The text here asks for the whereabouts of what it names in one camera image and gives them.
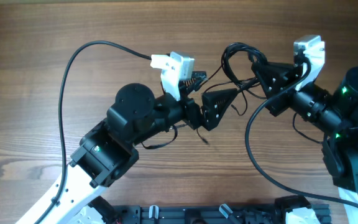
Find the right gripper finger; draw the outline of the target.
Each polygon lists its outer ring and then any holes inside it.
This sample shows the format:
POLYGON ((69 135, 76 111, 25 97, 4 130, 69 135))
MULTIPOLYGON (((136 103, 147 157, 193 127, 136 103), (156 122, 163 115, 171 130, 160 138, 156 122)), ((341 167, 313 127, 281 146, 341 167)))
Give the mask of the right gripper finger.
POLYGON ((268 62, 260 66, 261 70, 293 70, 294 66, 290 63, 268 62))
POLYGON ((261 84, 267 98, 276 95, 287 86, 288 70, 261 70, 260 66, 261 63, 254 63, 251 69, 261 84))

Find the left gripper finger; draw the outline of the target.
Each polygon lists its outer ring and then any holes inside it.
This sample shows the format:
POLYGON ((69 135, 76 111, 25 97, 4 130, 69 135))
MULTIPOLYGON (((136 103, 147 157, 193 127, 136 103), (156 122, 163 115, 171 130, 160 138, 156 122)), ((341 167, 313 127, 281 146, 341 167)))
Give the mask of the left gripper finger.
POLYGON ((191 93, 198 91, 200 85, 207 79, 205 71, 193 71, 189 80, 179 81, 180 93, 191 93))
POLYGON ((216 128, 227 108, 237 96, 235 88, 208 91, 201 95, 204 124, 203 127, 210 131, 216 128))

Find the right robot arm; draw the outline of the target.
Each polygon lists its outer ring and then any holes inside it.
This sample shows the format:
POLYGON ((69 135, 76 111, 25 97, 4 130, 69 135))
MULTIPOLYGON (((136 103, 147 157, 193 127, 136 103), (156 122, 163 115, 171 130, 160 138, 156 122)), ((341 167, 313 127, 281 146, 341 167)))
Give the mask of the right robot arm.
POLYGON ((349 223, 358 223, 358 67, 347 71, 333 94, 308 82, 299 89, 292 85, 269 97, 252 113, 244 140, 251 163, 268 181, 293 194, 341 203, 349 223), (274 116, 291 108, 323 132, 323 162, 338 187, 339 198, 289 188, 262 170, 251 153, 249 134, 255 117, 264 108, 274 116))

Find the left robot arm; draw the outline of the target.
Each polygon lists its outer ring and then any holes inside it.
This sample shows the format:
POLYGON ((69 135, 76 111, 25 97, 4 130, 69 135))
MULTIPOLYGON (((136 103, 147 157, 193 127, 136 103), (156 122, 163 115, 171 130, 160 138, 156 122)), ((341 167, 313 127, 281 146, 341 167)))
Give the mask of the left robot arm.
POLYGON ((155 97, 140 83, 123 86, 106 118, 80 141, 62 178, 19 219, 19 223, 69 223, 92 200, 120 179, 138 160, 135 146, 183 121, 210 131, 220 122, 238 90, 210 91, 199 106, 184 96, 155 97))

